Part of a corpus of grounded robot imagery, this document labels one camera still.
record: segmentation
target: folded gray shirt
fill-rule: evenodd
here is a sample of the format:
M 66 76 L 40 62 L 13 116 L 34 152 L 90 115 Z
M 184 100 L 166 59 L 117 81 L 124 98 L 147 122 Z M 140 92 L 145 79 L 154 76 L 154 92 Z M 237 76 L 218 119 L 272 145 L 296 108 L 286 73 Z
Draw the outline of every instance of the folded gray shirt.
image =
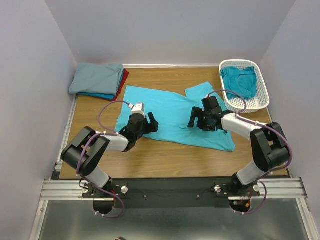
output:
M 124 66 L 122 64 L 79 63 L 69 93 L 116 95 L 123 71 Z

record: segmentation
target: folded clothes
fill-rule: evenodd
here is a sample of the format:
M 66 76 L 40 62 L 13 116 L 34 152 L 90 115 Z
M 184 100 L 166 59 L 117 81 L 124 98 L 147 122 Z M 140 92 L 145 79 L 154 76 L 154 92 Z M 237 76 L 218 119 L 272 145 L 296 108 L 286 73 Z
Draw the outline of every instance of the folded clothes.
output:
M 90 97 L 95 97 L 95 98 L 101 98 L 101 99 L 105 99 L 107 101 L 113 102 L 113 101 L 117 100 L 117 97 L 121 93 L 121 90 L 124 87 L 128 76 L 129 76 L 129 72 L 126 69 L 124 69 L 123 70 L 123 74 L 122 74 L 122 79 L 121 79 L 121 82 L 120 82 L 120 86 L 118 88 L 118 91 L 117 91 L 116 95 L 103 94 L 103 93 L 87 93 L 87 92 L 79 92 L 79 95 L 85 95 L 85 96 L 90 96 Z
M 239 94 L 244 99 L 254 98 L 257 94 L 257 75 L 253 66 L 240 70 L 229 66 L 220 71 L 224 88 Z M 228 99 L 237 96 L 231 92 L 226 93 Z
M 143 135 L 146 138 L 232 152 L 236 146 L 230 132 L 220 129 L 210 132 L 197 127 L 188 128 L 192 108 L 202 108 L 201 100 L 212 91 L 213 87 L 209 82 L 186 89 L 186 97 L 175 92 L 127 86 L 124 101 L 132 104 L 144 103 L 144 112 L 153 113 L 159 122 L 158 132 Z M 213 96 L 217 97 L 222 110 L 227 110 L 219 95 Z M 115 126 L 117 131 L 128 124 L 130 115 L 131 110 L 123 105 Z
M 123 71 L 124 66 L 122 64 L 79 63 L 69 93 L 116 95 Z

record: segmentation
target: red folded cloth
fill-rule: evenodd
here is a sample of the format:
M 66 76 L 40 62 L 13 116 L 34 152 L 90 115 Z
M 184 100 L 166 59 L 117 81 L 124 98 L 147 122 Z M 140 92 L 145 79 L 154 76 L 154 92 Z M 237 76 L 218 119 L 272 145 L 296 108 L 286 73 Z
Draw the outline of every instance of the red folded cloth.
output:
M 121 80 L 120 86 L 119 86 L 119 88 L 118 88 L 118 91 L 116 92 L 116 95 L 115 95 L 114 98 L 112 98 L 112 99 L 105 99 L 105 98 L 104 98 L 104 99 L 107 100 L 107 101 L 110 101 L 110 102 L 113 102 L 113 101 L 117 100 L 117 97 L 118 97 L 118 95 L 121 93 L 121 90 L 122 90 L 122 88 L 124 87 L 125 82 L 126 82 L 128 76 L 129 76 L 129 72 L 128 72 L 126 69 L 123 70 L 122 80 Z

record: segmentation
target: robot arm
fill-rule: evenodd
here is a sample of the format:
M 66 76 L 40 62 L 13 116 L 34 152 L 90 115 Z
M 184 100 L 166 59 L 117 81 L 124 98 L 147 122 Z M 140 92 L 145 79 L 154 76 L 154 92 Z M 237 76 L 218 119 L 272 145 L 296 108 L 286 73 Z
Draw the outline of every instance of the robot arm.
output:
M 192 108 L 188 127 L 192 128 L 195 118 L 198 118 L 197 127 L 203 131 L 231 131 L 251 141 L 253 160 L 231 177 L 228 191 L 239 193 L 270 170 L 288 161 L 287 145 L 275 133 L 237 118 L 232 111 L 222 111 L 215 96 L 204 98 L 202 103 L 204 108 Z M 285 136 L 278 123 L 262 124 Z
M 131 150 L 138 139 L 144 134 L 158 131 L 159 123 L 153 114 L 148 113 L 150 123 L 144 113 L 145 105 L 140 102 L 131 109 L 131 116 L 127 126 L 116 135 L 103 134 L 86 126 L 78 135 L 64 148 L 61 159 L 73 169 L 77 169 L 78 161 L 81 158 L 83 147 L 95 134 L 101 134 L 93 139 L 85 155 L 82 158 L 79 174 L 99 188 L 108 189 L 108 183 L 112 178 L 98 166 L 98 163 L 105 152 L 127 152 Z

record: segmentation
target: teal cloth in basket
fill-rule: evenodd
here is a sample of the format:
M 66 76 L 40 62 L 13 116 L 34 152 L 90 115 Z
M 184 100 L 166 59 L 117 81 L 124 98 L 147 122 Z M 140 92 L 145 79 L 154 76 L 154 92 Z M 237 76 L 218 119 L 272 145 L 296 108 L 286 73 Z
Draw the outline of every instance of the teal cloth in basket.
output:
M 175 92 L 127 86 L 124 101 L 131 104 L 144 103 L 144 112 L 153 113 L 159 122 L 158 132 L 143 135 L 146 138 L 232 152 L 236 145 L 230 132 L 202 131 L 196 127 L 197 120 L 195 127 L 188 127 L 192 107 L 202 108 L 201 100 L 212 91 L 209 82 L 186 89 L 186 97 Z M 224 101 L 216 93 L 213 96 L 217 97 L 222 110 L 227 110 Z M 128 124 L 130 115 L 131 110 L 124 104 L 115 126 L 117 131 Z
M 240 70 L 234 66 L 229 66 L 220 71 L 223 78 L 224 88 L 232 90 L 244 99 L 254 98 L 257 94 L 257 75 L 253 66 Z M 231 92 L 226 93 L 228 99 L 237 96 Z

